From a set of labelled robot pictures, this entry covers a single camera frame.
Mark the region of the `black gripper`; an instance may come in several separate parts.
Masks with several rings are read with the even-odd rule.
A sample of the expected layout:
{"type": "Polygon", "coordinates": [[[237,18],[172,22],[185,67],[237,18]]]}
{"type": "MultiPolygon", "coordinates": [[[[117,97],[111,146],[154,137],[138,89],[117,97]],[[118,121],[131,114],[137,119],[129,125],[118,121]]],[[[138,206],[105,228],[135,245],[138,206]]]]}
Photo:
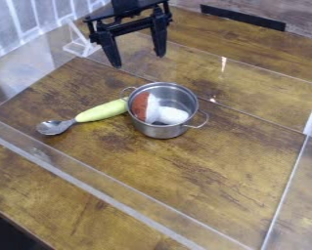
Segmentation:
{"type": "Polygon", "coordinates": [[[115,37],[149,28],[154,51],[159,58],[166,54],[168,25],[172,21],[169,0],[110,0],[110,4],[90,14],[83,22],[88,38],[101,44],[113,67],[122,67],[115,37]]]}

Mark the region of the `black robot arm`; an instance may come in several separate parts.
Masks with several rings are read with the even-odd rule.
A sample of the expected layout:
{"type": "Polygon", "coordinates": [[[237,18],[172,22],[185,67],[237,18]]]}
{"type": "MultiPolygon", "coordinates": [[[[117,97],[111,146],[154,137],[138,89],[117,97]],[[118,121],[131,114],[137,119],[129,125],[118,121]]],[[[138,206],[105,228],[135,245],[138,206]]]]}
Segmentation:
{"type": "Polygon", "coordinates": [[[88,39],[105,52],[113,67],[122,67],[117,37],[149,28],[155,55],[166,55],[168,26],[173,21],[169,0],[110,0],[110,6],[83,19],[88,39]]]}

